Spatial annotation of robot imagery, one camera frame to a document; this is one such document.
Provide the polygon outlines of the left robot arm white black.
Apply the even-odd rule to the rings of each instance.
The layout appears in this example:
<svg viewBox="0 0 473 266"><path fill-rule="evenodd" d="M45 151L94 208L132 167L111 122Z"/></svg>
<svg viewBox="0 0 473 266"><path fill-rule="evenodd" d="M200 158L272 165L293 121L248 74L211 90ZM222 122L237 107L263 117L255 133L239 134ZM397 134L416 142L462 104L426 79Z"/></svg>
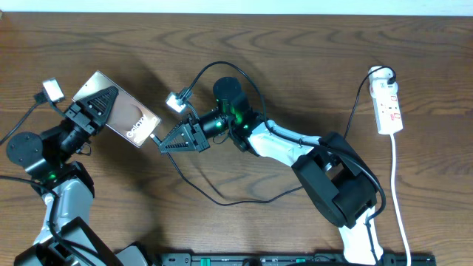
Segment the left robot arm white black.
<svg viewBox="0 0 473 266"><path fill-rule="evenodd" d="M70 160L105 126L117 96L118 89L109 86L72 103L58 126L10 139L9 160L29 174L27 184L47 207L39 235L15 265L152 264L139 243L114 253L90 228L94 183L82 163Z"/></svg>

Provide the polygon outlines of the Galaxy smartphone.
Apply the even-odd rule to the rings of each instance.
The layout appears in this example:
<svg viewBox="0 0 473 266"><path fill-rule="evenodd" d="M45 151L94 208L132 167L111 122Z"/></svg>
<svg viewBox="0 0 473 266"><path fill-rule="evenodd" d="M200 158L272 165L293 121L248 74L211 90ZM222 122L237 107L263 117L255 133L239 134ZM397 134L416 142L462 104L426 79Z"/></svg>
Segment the Galaxy smartphone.
<svg viewBox="0 0 473 266"><path fill-rule="evenodd" d="M118 89L118 96L115 99L106 125L131 144L140 148L159 126L161 118L102 72L96 71L72 99L74 101L82 100L86 96L111 86Z"/></svg>

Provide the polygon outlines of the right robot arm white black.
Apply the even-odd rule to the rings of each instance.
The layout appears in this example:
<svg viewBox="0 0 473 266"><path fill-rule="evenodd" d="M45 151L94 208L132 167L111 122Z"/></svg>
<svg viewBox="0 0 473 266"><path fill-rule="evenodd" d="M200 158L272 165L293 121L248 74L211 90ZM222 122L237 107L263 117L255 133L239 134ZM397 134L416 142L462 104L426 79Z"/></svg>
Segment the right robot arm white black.
<svg viewBox="0 0 473 266"><path fill-rule="evenodd" d="M237 78L220 78L213 93L216 108L180 121L156 141L160 152L201 152L211 138L227 134L240 151L291 167L317 210L339 229L345 260L377 265L383 249L372 220L381 187L347 141L335 132L326 137L298 134L265 119L252 109Z"/></svg>

